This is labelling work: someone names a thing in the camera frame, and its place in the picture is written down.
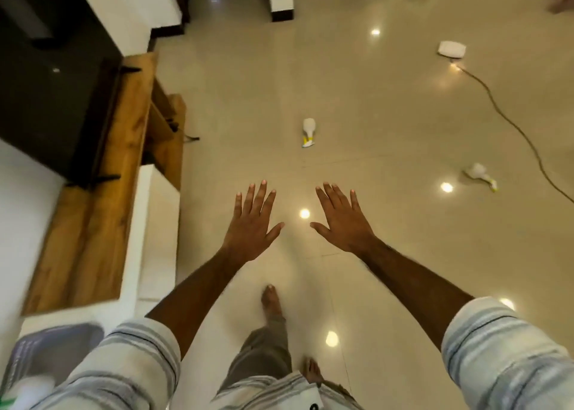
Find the finger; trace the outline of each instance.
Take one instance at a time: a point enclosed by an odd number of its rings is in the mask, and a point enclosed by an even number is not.
[[[241,216],[241,192],[235,195],[235,207],[233,208],[233,218],[240,218]]]
[[[351,207],[356,211],[362,212],[359,201],[357,200],[357,193],[354,189],[351,190]]]
[[[330,214],[331,211],[333,211],[333,204],[329,200],[329,197],[327,197],[323,190],[318,186],[315,187],[315,192],[317,193],[317,197],[319,197],[319,201],[321,202],[321,207],[323,208],[325,215]]]
[[[259,215],[261,213],[261,206],[263,206],[263,200],[265,200],[265,193],[267,192],[267,181],[263,180],[261,185],[259,185],[259,191],[257,191],[257,195],[255,196],[255,200],[253,201],[253,209],[251,213],[254,215]]]
[[[275,227],[273,227],[271,230],[269,230],[269,233],[267,233],[265,235],[265,240],[267,241],[267,245],[271,245],[271,243],[273,241],[275,241],[275,239],[279,236],[279,233],[281,233],[281,229],[285,226],[285,223],[281,222],[278,225],[276,225]]]
[[[255,193],[255,184],[249,185],[248,194],[245,196],[245,203],[243,204],[243,214],[248,215],[253,207],[253,194]]]
[[[327,229],[321,223],[311,223],[309,225],[314,228],[323,238],[331,242],[331,231],[329,229]]]
[[[343,192],[337,185],[333,184],[333,190],[335,194],[337,194],[337,196],[339,197],[339,200],[341,200],[341,205],[343,207],[351,207],[347,196],[343,194]]]
[[[333,204],[333,207],[335,209],[340,208],[342,206],[341,199],[339,198],[337,193],[333,191],[331,185],[329,185],[327,182],[323,182],[323,188],[325,189],[325,193],[327,194],[327,196],[329,196],[329,200]]]
[[[273,202],[275,201],[276,194],[277,192],[275,191],[275,189],[272,189],[269,195],[267,196],[267,200],[265,200],[263,208],[261,209],[262,217],[269,219],[269,216],[271,216],[271,209],[273,208]]]

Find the person's left hand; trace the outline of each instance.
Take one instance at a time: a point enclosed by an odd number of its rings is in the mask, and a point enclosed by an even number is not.
[[[267,181],[264,180],[254,199],[255,184],[249,185],[243,207],[241,193],[238,192],[235,196],[233,218],[223,240],[222,250],[240,267],[262,254],[279,236],[285,225],[281,222],[267,232],[276,192],[275,189],[272,190],[263,203],[266,191]]]

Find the shirt sleeve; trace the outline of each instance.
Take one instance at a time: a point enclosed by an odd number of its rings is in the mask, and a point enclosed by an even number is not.
[[[463,306],[441,353],[472,409],[574,406],[574,362],[566,349],[493,298]]]
[[[168,327],[132,319],[108,334],[66,382],[33,408],[163,410],[175,392],[180,362]]]

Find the hand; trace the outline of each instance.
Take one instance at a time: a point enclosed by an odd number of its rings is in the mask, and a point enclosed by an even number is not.
[[[320,223],[311,223],[311,227],[333,244],[345,252],[357,256],[366,253],[375,238],[369,222],[364,217],[355,191],[351,190],[351,203],[339,187],[333,187],[327,182],[323,183],[325,192],[319,187],[315,188],[317,197],[325,211],[327,229]]]
[[[269,193],[267,200],[263,203],[265,192],[267,191],[267,181],[261,182],[259,191],[253,199],[255,185],[249,185],[245,203],[242,204],[240,192],[235,196],[235,209],[229,229],[223,240],[222,250],[230,255],[233,263],[242,267],[246,262],[254,260],[262,254],[271,243],[279,236],[285,223],[281,222],[267,233],[269,227],[269,216],[275,201],[275,189]]]

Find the television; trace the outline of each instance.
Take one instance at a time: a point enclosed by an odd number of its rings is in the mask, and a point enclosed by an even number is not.
[[[0,0],[0,138],[89,189],[121,63],[86,0]]]

